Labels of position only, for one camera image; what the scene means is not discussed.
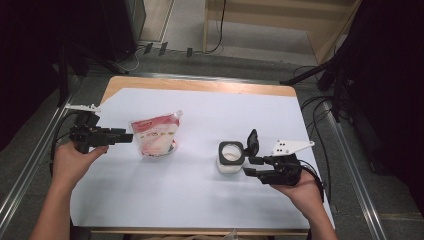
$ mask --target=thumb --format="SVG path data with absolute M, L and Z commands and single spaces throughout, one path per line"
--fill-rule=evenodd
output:
M 97 158 L 99 158 L 101 155 L 105 154 L 107 150 L 109 149 L 109 146 L 100 146 L 93 149 L 91 152 L 86 154 L 86 157 L 90 162 L 94 162 Z

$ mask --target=human hand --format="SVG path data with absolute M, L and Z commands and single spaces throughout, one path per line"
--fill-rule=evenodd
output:
M 290 198 L 293 205 L 308 219 L 314 215 L 317 209 L 323 209 L 315 179 L 305 170 L 302 170 L 296 186 L 272 185 L 271 187 Z
M 82 154 L 75 149 L 73 142 L 59 146 L 54 156 L 52 185 L 72 191 L 91 164 L 106 153 L 108 148 L 109 146 L 101 146 Z

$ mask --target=white bracket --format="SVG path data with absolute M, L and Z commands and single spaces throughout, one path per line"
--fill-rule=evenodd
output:
M 94 104 L 91 104 L 91 106 L 66 104 L 65 108 L 73 109 L 73 110 L 80 110 L 80 111 L 87 111 L 87 112 L 100 112 L 100 108 L 94 106 Z
M 286 156 L 303 150 L 308 147 L 314 146 L 313 141 L 287 141 L 278 140 L 272 150 L 271 156 Z

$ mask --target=white tabletop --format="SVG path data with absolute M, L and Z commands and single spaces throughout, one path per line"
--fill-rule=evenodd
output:
M 182 110 L 178 148 L 151 159 L 141 157 L 135 140 L 111 146 L 73 192 L 75 225 L 165 231 L 309 228 L 283 194 L 243 171 L 221 174 L 216 168 L 219 143 L 246 145 L 252 129 L 259 135 L 258 156 L 269 156 L 277 139 L 308 141 L 296 97 L 125 88 L 100 108 L 99 126 L 127 132 L 130 121 Z M 310 148 L 297 157 L 317 169 Z M 247 159 L 244 165 L 249 166 Z M 324 206 L 333 221 L 327 200 Z

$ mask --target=person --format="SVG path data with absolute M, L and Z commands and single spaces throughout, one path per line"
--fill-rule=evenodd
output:
M 30 240 L 70 238 L 70 201 L 74 187 L 87 173 L 91 164 L 105 154 L 108 146 L 97 147 L 87 154 L 75 149 L 72 142 L 59 146 L 53 166 L 53 178 L 47 192 L 40 216 L 31 233 Z M 302 171 L 296 186 L 272 185 L 292 201 L 308 220 L 313 240 L 337 239 L 330 219 L 324 210 L 314 177 Z

